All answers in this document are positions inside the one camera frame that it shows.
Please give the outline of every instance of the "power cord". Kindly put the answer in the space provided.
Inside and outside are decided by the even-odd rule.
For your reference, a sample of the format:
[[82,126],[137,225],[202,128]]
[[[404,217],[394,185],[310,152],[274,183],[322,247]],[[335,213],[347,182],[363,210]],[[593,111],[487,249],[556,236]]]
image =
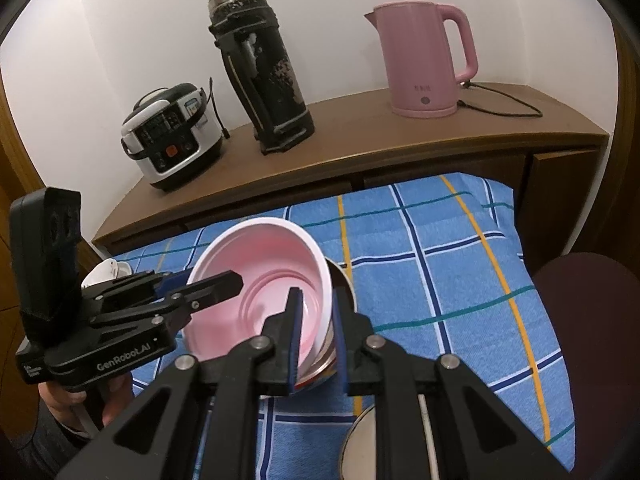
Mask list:
[[220,115],[218,114],[218,108],[216,107],[216,101],[213,98],[213,78],[209,78],[209,99],[207,101],[211,101],[213,105],[213,113],[216,115],[216,119],[218,120],[218,124],[220,125],[220,129],[222,130],[222,134],[225,136],[225,139],[231,138],[229,135],[229,130],[225,128],[225,125],[222,124],[222,120],[220,119]]
[[530,108],[531,110],[535,110],[536,113],[534,114],[511,114],[511,113],[507,113],[507,112],[494,112],[492,110],[486,110],[485,108],[480,108],[478,106],[474,106],[474,105],[470,105],[468,103],[465,103],[463,100],[458,101],[458,106],[460,108],[469,108],[470,110],[476,110],[477,112],[482,112],[485,114],[491,114],[491,115],[497,115],[500,117],[533,117],[533,118],[540,118],[542,117],[542,111],[538,110],[534,105],[530,105],[529,103],[526,103],[524,101],[522,101],[521,99],[518,99],[517,97],[514,97],[512,95],[507,94],[506,92],[502,92],[501,90],[496,90],[494,88],[489,88],[488,86],[484,86],[484,85],[479,85],[478,83],[472,83],[471,81],[465,81],[462,84],[463,88],[481,88],[482,90],[488,90],[489,92],[495,92],[497,94],[503,95],[505,97],[508,97],[509,99],[512,99],[513,101],[516,101],[517,103],[520,103],[521,105],[526,106],[527,108]]

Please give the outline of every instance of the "gray sleeve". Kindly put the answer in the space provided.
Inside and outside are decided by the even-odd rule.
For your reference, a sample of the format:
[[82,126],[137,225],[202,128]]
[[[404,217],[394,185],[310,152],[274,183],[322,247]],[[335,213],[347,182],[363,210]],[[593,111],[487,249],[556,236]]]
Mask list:
[[14,442],[24,464],[53,479],[58,471],[80,451],[86,441],[64,430],[44,402],[40,401],[33,432]]

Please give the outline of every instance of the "kettle spout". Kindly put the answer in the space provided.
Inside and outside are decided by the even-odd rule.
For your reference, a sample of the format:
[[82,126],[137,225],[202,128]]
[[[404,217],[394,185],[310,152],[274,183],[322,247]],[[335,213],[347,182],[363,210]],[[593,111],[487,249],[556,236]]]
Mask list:
[[369,20],[371,25],[373,25],[375,28],[378,28],[378,22],[376,21],[376,13],[375,12],[369,12],[369,13],[365,14],[364,17]]

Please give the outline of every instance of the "white wall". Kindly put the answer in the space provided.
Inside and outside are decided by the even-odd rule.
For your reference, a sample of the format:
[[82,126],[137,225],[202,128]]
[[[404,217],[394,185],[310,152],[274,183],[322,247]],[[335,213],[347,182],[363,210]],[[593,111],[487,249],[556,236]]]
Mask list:
[[[607,13],[597,0],[518,0],[518,4],[529,85],[575,108],[613,134],[618,109],[618,60]],[[611,138],[566,251],[593,206]]]
[[124,109],[80,0],[32,0],[2,43],[0,66],[31,160],[48,186],[82,193],[82,232],[90,240],[141,174],[122,160]]
[[[386,86],[378,35],[362,15],[388,0],[268,1],[308,103]],[[468,14],[476,80],[531,84],[612,131],[615,46],[592,0],[434,1]],[[83,192],[85,237],[139,177],[118,140],[142,94],[185,81],[205,86],[212,75],[226,126],[248,122],[208,25],[207,0],[33,0],[2,44],[18,130],[47,184]],[[455,26],[447,31],[461,66]],[[33,89],[47,97],[37,113]],[[52,155],[63,146],[70,151],[61,167]]]

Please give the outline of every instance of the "screw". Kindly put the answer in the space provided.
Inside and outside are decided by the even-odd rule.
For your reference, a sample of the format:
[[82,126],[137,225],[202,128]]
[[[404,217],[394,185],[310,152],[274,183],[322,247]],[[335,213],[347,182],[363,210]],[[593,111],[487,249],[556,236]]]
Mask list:
[[374,350],[376,350],[378,348],[382,348],[385,345],[386,339],[381,335],[372,334],[366,338],[365,342],[367,343],[367,346],[369,348],[373,348]]
[[263,348],[267,348],[267,346],[271,344],[271,339],[269,339],[265,335],[257,335],[251,338],[249,344],[256,350],[262,350]]
[[440,364],[447,370],[455,370],[460,366],[460,358],[453,354],[444,354],[440,358]]
[[175,367],[178,368],[178,370],[188,370],[193,367],[194,364],[196,364],[196,359],[189,354],[181,355],[175,360]]

